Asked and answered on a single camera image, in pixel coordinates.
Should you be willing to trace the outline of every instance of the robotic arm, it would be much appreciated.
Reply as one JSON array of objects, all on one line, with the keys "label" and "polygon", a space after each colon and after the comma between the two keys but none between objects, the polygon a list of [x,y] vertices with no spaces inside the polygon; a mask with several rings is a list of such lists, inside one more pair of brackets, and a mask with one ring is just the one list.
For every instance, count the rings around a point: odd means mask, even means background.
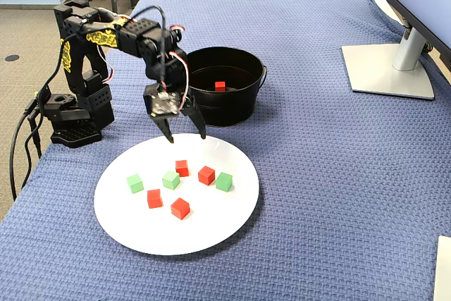
[{"label": "robotic arm", "polygon": [[[168,119],[180,111],[190,117],[201,137],[206,137],[204,119],[187,86],[186,53],[177,46],[181,27],[165,30],[164,22],[161,27],[152,20],[132,20],[103,8],[90,8],[81,0],[58,5],[54,12],[61,41],[72,36],[63,47],[62,63],[74,95],[52,94],[45,88],[42,113],[53,125],[52,142],[76,148],[100,141],[100,130],[114,121],[106,84],[111,76],[100,46],[144,59],[146,76],[156,80],[145,87],[146,110],[170,142]],[[85,57],[92,69],[82,73]]]}]

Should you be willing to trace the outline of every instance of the white plate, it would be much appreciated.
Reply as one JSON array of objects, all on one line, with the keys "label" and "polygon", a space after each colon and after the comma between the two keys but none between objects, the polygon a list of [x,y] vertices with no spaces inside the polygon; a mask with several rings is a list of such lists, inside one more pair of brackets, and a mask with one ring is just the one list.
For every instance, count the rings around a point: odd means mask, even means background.
[{"label": "white plate", "polygon": [[[190,176],[175,190],[162,177],[175,170],[175,160],[188,160]],[[203,166],[233,176],[229,192],[198,181]],[[127,177],[138,173],[144,190],[132,194]],[[163,207],[147,206],[147,191],[160,189]],[[171,205],[181,197],[191,212],[179,220]],[[102,228],[117,242],[148,254],[197,252],[225,240],[250,217],[259,197],[259,179],[249,158],[237,147],[215,137],[174,135],[142,142],[118,156],[102,174],[94,194],[94,210]]]}]

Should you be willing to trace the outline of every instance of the bucket handle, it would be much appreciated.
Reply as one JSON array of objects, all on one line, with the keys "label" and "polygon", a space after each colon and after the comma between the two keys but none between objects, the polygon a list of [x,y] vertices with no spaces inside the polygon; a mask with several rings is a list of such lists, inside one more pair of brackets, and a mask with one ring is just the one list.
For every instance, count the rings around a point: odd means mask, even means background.
[{"label": "bucket handle", "polygon": [[259,90],[261,89],[261,86],[263,86],[263,84],[265,83],[266,77],[268,76],[268,68],[266,66],[263,66],[263,72],[264,72],[263,81],[260,82]]}]

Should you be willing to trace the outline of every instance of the wooden block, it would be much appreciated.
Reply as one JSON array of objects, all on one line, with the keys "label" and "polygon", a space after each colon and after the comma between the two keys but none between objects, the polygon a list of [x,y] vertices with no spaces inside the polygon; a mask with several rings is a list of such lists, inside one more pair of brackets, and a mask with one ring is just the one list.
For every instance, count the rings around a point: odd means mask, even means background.
[{"label": "wooden block", "polygon": [[127,178],[128,187],[130,187],[133,194],[138,193],[144,189],[141,178],[139,174],[134,174]]},{"label": "wooden block", "polygon": [[149,208],[158,208],[163,206],[160,190],[147,191],[147,204],[149,205]]},{"label": "wooden block", "polygon": [[179,183],[180,174],[177,172],[169,171],[163,176],[163,186],[169,188],[170,190],[174,190]]},{"label": "wooden block", "polygon": [[223,190],[224,192],[228,192],[230,187],[232,187],[232,176],[227,173],[219,174],[216,179],[216,188]]},{"label": "wooden block", "polygon": [[176,161],[175,171],[180,174],[181,178],[189,176],[190,172],[188,171],[188,161],[187,160]]},{"label": "wooden block", "polygon": [[226,90],[226,82],[225,81],[216,81],[214,83],[214,89],[217,92],[225,92],[225,90]]},{"label": "wooden block", "polygon": [[214,181],[214,169],[204,166],[204,168],[199,171],[199,181],[210,186]]},{"label": "wooden block", "polygon": [[185,216],[191,211],[190,204],[188,204],[184,199],[179,197],[174,203],[171,205],[171,213],[178,217],[180,220],[183,220]]}]

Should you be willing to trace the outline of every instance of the red cube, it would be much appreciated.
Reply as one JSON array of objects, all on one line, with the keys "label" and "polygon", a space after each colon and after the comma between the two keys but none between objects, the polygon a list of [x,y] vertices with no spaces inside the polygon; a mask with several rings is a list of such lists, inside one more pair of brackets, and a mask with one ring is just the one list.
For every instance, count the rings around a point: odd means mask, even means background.
[{"label": "red cube", "polygon": [[210,186],[214,181],[214,169],[204,166],[204,168],[199,171],[199,181]]},{"label": "red cube", "polygon": [[147,204],[149,205],[149,208],[158,208],[163,206],[160,190],[147,191]]},{"label": "red cube", "polygon": [[177,216],[180,220],[183,220],[185,216],[190,212],[190,204],[188,204],[184,199],[179,197],[171,205],[171,213]]},{"label": "red cube", "polygon": [[189,176],[188,160],[180,160],[175,162],[175,171],[180,174],[180,177]]},{"label": "red cube", "polygon": [[226,82],[225,81],[216,81],[214,83],[214,89],[217,92],[225,92],[225,90],[226,90]]}]

